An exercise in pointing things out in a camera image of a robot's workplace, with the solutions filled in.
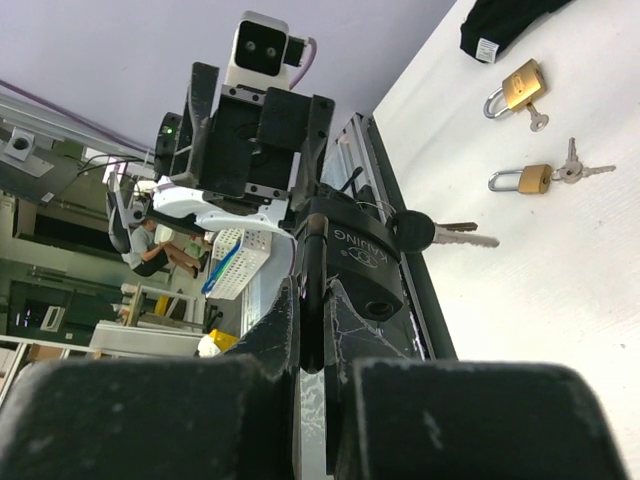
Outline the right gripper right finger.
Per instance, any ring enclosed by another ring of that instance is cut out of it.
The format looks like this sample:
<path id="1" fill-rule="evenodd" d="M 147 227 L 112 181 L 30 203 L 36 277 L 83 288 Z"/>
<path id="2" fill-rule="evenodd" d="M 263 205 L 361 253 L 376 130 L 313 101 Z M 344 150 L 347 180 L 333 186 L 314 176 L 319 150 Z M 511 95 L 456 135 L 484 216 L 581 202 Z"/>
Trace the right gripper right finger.
<path id="1" fill-rule="evenodd" d="M 624 479 L 596 395 L 550 363 L 410 359 L 325 297 L 326 468 L 337 479 Z"/>

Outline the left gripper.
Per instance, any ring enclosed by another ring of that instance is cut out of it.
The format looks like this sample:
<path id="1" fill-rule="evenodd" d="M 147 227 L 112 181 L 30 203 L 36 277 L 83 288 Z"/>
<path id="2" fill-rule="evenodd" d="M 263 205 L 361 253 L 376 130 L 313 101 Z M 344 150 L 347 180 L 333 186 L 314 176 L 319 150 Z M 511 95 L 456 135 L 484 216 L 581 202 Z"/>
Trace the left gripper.
<path id="1" fill-rule="evenodd" d="M 335 102 L 274 87 L 229 87 L 210 120 L 218 73 L 192 64 L 170 178 L 197 180 L 197 188 L 223 198 L 281 199 L 299 155 L 289 204 L 299 212 L 319 188 Z"/>

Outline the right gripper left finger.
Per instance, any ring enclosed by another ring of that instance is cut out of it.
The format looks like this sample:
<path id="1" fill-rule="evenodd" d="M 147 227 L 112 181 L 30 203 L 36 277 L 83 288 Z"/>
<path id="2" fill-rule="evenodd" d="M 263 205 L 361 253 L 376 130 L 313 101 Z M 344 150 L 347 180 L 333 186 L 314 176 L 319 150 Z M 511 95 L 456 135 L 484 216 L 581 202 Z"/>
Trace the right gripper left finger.
<path id="1" fill-rule="evenodd" d="M 297 479 L 299 290 L 211 358 L 31 366 L 1 409 L 5 479 Z"/>

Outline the black padlock shackle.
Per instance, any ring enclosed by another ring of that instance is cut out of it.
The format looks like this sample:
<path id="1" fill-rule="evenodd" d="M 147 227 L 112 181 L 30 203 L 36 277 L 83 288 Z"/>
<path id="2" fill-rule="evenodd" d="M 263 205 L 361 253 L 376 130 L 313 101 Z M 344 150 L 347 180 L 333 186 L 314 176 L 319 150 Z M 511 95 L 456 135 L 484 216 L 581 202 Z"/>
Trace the black padlock shackle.
<path id="1" fill-rule="evenodd" d="M 302 368 L 324 367 L 324 305 L 338 280 L 355 312 L 386 322 L 404 305 L 401 255 L 392 229 L 366 205 L 322 183 L 295 214 Z"/>

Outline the black-headed keys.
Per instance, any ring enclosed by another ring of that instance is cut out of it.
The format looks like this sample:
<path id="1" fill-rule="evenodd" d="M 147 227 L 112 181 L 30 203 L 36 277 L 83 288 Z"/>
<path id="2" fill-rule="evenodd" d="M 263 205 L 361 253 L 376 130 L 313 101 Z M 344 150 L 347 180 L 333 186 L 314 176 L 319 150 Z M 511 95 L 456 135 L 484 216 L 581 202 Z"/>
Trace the black-headed keys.
<path id="1" fill-rule="evenodd" d="M 497 248 L 500 241 L 476 233 L 473 222 L 437 224 L 425 213 L 404 210 L 387 222 L 394 232 L 399 249 L 405 253 L 420 253 L 431 245 L 468 244 L 483 248 Z"/>

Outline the medium brass padlock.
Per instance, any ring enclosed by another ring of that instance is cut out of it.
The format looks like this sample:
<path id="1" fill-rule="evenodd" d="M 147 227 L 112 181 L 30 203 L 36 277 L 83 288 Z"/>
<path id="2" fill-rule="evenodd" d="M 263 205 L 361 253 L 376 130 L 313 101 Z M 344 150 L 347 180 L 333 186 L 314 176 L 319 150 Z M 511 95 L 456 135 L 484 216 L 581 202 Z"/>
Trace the medium brass padlock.
<path id="1" fill-rule="evenodd" d="M 495 120 L 507 112 L 526 110 L 530 115 L 530 130 L 539 132 L 549 123 L 549 116 L 540 113 L 534 106 L 534 101 L 547 90 L 542 68 L 531 58 L 506 77 L 501 86 L 487 97 L 483 105 L 483 115 L 487 119 Z"/>

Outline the silver keys of small padlock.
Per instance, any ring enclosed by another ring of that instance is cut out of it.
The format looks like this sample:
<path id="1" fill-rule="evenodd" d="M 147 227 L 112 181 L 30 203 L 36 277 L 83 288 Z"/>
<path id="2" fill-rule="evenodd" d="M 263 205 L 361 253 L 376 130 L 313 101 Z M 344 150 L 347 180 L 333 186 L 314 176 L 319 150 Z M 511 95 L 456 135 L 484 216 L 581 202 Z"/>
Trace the silver keys of small padlock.
<path id="1" fill-rule="evenodd" d="M 551 180 L 555 182 L 563 182 L 566 184 L 575 184 L 583 178 L 587 178 L 597 174 L 609 173 L 616 170 L 615 165 L 606 165 L 599 167 L 587 167 L 578 157 L 576 149 L 576 140 L 570 137 L 568 141 L 567 158 L 565 163 L 552 172 Z"/>

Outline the small brass padlock long shackle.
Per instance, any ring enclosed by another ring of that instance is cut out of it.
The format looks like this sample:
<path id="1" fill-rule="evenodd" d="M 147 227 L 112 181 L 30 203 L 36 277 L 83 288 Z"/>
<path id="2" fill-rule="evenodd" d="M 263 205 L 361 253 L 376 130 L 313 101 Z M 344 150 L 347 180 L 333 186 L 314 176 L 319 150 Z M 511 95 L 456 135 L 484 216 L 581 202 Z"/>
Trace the small brass padlock long shackle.
<path id="1" fill-rule="evenodd" d="M 545 194 L 551 185 L 553 167 L 549 164 L 529 165 L 521 169 L 493 173 L 487 182 L 491 192 L 517 192 L 522 195 Z"/>

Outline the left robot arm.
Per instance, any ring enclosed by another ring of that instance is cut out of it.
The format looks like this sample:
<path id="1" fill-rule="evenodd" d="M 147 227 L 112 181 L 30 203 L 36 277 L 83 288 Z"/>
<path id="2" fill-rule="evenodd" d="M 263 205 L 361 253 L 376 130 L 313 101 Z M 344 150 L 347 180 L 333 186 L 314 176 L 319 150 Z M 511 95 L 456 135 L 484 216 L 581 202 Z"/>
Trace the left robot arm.
<path id="1" fill-rule="evenodd" d="M 154 209 L 205 229 L 278 231 L 262 210 L 278 201 L 297 217 L 318 196 L 335 103 L 276 87 L 217 93 L 218 74 L 191 67 L 176 134 L 156 145 Z"/>

